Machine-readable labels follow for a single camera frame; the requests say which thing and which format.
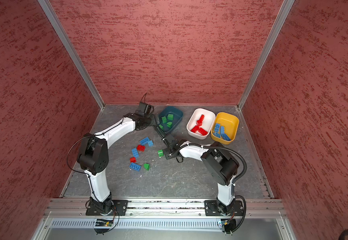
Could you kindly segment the green lego block front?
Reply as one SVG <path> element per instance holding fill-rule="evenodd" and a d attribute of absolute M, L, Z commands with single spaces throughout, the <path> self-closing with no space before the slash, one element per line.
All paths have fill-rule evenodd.
<path fill-rule="evenodd" d="M 158 151 L 158 156 L 159 156 L 159 158 L 163 157 L 164 156 L 164 151 L 163 150 L 159 150 Z"/>

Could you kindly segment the green lego slope front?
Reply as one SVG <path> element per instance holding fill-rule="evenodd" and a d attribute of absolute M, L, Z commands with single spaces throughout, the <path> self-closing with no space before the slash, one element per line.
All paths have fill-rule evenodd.
<path fill-rule="evenodd" d="M 150 164 L 144 164 L 144 168 L 149 171 L 150 170 Z"/>

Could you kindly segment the red long lego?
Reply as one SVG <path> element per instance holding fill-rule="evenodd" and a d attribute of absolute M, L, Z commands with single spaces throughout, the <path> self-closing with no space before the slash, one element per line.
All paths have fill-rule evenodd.
<path fill-rule="evenodd" d="M 202 135 L 202 136 L 207 136 L 208 135 L 208 131 L 204 130 L 203 128 L 199 128 L 198 132 Z"/>
<path fill-rule="evenodd" d="M 201 115 L 199 119 L 196 121 L 197 126 L 202 126 L 203 120 L 204 120 L 204 115 Z"/>

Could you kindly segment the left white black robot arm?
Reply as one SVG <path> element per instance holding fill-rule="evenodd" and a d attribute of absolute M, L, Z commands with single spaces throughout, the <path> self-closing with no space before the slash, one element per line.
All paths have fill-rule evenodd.
<path fill-rule="evenodd" d="M 154 106 L 140 102 L 134 113 L 128 113 L 114 125 L 95 134 L 86 134 L 82 138 L 77 163 L 89 182 L 91 210 L 103 216 L 113 212 L 114 204 L 106 179 L 108 149 L 128 133 L 151 126 L 155 119 L 154 110 Z"/>

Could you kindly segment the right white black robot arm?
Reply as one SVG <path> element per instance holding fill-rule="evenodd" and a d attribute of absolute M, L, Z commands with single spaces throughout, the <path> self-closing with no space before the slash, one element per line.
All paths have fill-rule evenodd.
<path fill-rule="evenodd" d="M 163 149 L 167 160 L 175 158 L 181 163 L 184 158 L 203 162 L 213 179 L 218 184 L 216 207 L 221 215 L 232 214 L 236 201 L 235 182 L 247 171 L 247 163 L 238 152 L 224 147 L 219 142 L 201 145 L 186 140 L 177 140 L 166 135 L 162 141 L 167 146 Z"/>

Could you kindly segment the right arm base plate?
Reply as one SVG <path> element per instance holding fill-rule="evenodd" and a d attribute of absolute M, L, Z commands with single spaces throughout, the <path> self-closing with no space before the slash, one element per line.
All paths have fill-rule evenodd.
<path fill-rule="evenodd" d="M 204 201 L 206 216 L 243 216 L 244 206 L 240 200 L 233 200 L 230 205 L 225 206 L 218 200 Z"/>

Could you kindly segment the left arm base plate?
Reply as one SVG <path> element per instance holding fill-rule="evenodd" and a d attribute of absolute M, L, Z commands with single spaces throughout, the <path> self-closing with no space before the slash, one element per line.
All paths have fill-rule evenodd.
<path fill-rule="evenodd" d="M 124 216 L 128 207 L 128 200 L 105 200 L 97 202 L 90 198 L 86 204 L 86 216 Z"/>

